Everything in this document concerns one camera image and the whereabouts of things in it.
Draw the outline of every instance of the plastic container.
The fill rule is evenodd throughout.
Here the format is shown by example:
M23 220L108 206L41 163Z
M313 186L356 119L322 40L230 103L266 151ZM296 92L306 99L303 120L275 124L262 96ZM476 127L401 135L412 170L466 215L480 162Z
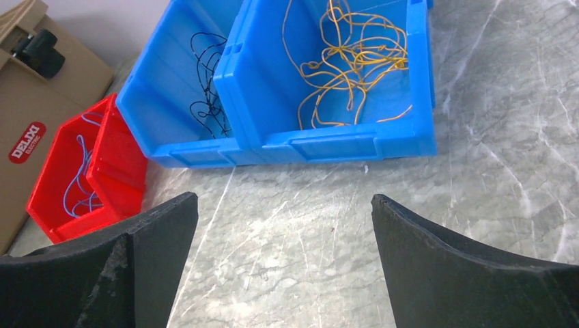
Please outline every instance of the plastic container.
M117 99L147 158L165 167L262 163L240 148L234 131L225 132L229 122L210 80L241 5L174 0L165 10ZM216 118L206 115L207 103Z
M288 59L282 24L288 0L246 0L215 74L231 125L242 148L254 149L267 163L369 161L436 154L435 106L427 0L350 0L353 12L379 14L408 36L407 71L392 72L368 93L357 125L300 130L297 108L315 89ZM293 0L285 28L297 63L319 60L325 47L318 21L327 0ZM325 121L352 119L347 95L329 93L320 105ZM403 118L390 118L412 105ZM302 111L310 122L313 106Z
M115 106L116 94L101 100L84 113L62 124L32 196L27 211L53 243L60 243L107 227L141 210L145 191L147 159L141 153ZM100 127L83 119L86 113L103 115ZM93 150L84 189L95 191L102 207L88 211L81 206L71 217L63 207L63 195L83 162L83 150L77 141L82 135L87 150ZM68 208L87 196L71 188L66 198Z

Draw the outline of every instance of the yellow cable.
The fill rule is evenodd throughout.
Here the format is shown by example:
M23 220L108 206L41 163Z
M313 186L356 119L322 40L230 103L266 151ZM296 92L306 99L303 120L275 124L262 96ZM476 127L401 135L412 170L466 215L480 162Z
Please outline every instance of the yellow cable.
M314 109L311 116L311 128L317 128L316 124L322 126L346 126L350 125L346 122L325 122L320 119L318 108L322 99L329 91L348 91L348 103L346 110L353 110L354 106L354 90L360 90L363 98L356 109L353 124L358 124L362 109L367 100L367 93L372 90L383 78L390 72L408 69L408 52L406 50L406 32L403 29L395 26L391 20L386 17L350 11L350 7L346 0L329 0L326 6L326 11L319 21L322 41L326 44L326 48L322 50L320 61L308 61L298 65L292 58L290 51L285 41L285 26L287 17L289 16L290 8L293 0L289 0L285 11L285 16L282 23L282 41L285 47L285 52L291 63L299 72L304 81L314 87L316 90L308 95L298 106L298 121L300 129L304 129L301 117L301 111L305 103L316 97ZM366 19L363 22L357 22L356 19ZM326 37L326 32L323 28L325 20L333 23L337 33L337 44L332 44ZM340 23L345 23L349 27L349 35L344 38L340 29ZM361 27L360 40L351 42L354 35L354 27ZM395 32L395 39L386 36L371 36L366 37L367 27L382 27L385 30L392 30ZM381 42L379 46L365 46L366 42ZM340 69L337 65L331 64L330 59L338 56L342 63L348 65L347 70ZM318 85L310 81L313 77L329 76L330 80L323 85ZM410 105L404 112L391 118L384 118L377 122L388 122L397 120L405 116L412 109Z

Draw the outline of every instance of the black cable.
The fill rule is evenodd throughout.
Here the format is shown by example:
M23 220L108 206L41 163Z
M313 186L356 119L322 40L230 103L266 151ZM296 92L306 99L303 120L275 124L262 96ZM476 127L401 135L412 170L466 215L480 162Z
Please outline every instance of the black cable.
M193 40L195 39L196 36L216 37L219 39L218 40L219 43L208 46L207 48L205 48L201 52L200 55L198 55L197 52L195 51L195 49L193 48ZM199 85L201 86L201 89L203 90L203 93L205 95L204 101L198 100L198 101L191 103L191 105L189 106L189 112L191 113L193 118L195 118L196 121L198 121L198 123L200 123L200 125L204 126L207 129L207 131L209 131L209 134L211 134L213 139L217 139L217 138L215 137L215 133L206 124L208 118L212 118L213 120L215 120L215 122L217 122L217 124L219 125L219 128L221 128L221 134L222 135L228 137L227 133L231 131L231 129L227 127L229 122L227 121L227 116L225 115L225 112L223 111L223 107L221 105L221 102L219 101L219 95L217 94L217 90L215 89L215 86L213 84L213 76L215 75L215 70L217 68L217 64L219 64L219 60L221 60L221 55L222 55L222 53L218 49L219 49L219 47L225 45L225 43L227 43L226 38L224 38L223 36L220 36L218 34L209 33L209 32L197 32L191 36L191 39L189 42L189 46L191 48L191 51L193 52L193 55L197 59L196 69L197 69L197 78L199 79ZM207 62L205 63L205 62L203 62L203 56L206 53L208 53L208 51L211 53L211 55L209 56ZM202 75L205 76L205 83L203 83L203 81L201 80ZM202 106L202 108L197 110L197 115L196 115L195 112L193 111L193 109L194 109L194 107L199 107L199 106Z

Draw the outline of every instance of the white wall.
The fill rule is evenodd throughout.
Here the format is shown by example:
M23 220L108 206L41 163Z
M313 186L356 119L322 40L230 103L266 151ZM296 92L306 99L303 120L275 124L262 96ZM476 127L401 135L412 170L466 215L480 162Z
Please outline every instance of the white wall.
M169 0L43 0L48 15L111 66L145 45ZM0 13L20 0L0 0Z

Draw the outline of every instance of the red logo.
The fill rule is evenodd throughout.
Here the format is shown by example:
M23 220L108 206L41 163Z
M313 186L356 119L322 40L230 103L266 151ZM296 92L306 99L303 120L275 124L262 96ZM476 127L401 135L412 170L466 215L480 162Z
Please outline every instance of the red logo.
M22 137L16 142L16 145L10 150L8 158L15 164L24 163L32 154L42 136L46 133L46 126L40 122L32 122L22 134Z

